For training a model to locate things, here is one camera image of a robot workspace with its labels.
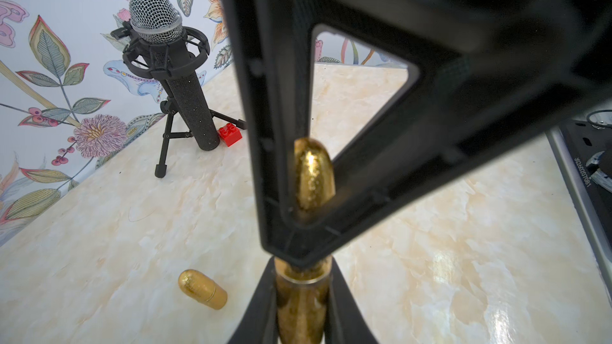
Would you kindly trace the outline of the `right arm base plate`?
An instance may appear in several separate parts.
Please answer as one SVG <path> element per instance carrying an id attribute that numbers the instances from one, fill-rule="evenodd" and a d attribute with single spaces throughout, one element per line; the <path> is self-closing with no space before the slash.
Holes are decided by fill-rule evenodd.
<path id="1" fill-rule="evenodd" d="M 576 170 L 611 245 L 611 129 L 569 119 L 559 126 Z"/>

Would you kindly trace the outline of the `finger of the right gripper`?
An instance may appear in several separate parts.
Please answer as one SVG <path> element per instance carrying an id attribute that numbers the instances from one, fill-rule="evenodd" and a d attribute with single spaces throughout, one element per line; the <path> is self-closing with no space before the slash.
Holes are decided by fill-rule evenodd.
<path id="1" fill-rule="evenodd" d="M 258 231 L 300 267 L 611 96 L 611 0 L 222 0 Z M 294 143 L 336 194 L 296 202 Z"/>

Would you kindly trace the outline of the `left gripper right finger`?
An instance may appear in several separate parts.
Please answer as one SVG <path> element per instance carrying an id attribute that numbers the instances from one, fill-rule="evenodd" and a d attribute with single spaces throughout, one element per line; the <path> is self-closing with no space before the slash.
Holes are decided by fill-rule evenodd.
<path id="1" fill-rule="evenodd" d="M 326 318 L 326 343 L 377 344 L 336 260 L 331 262 Z"/>

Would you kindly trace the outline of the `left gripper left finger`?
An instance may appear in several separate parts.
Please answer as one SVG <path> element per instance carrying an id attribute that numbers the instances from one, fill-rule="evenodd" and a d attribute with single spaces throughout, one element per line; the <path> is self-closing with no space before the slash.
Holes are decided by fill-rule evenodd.
<path id="1" fill-rule="evenodd" d="M 277 289 L 274 257 L 264 269 L 251 301 L 228 344 L 276 344 Z"/>

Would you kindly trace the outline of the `gold lipstick cap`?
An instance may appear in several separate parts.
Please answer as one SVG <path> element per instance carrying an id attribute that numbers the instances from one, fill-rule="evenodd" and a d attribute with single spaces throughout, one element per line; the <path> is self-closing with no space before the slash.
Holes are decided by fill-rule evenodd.
<path id="1" fill-rule="evenodd" d="M 296 202 L 301 210 L 312 212 L 336 194 L 332 160 L 318 140 L 301 138 L 294 143 Z"/>
<path id="2" fill-rule="evenodd" d="M 225 289 L 194 269 L 185 270 L 179 275 L 178 286 L 186 296 L 217 311 L 225 307 L 228 301 Z"/>

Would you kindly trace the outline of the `gold lipstick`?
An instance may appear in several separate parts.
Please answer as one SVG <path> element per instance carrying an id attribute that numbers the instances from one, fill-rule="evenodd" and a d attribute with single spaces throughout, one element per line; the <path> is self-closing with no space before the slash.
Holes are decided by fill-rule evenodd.
<path id="1" fill-rule="evenodd" d="M 328 312 L 332 257 L 308 269 L 274 259 L 277 329 L 282 343 L 320 343 Z"/>

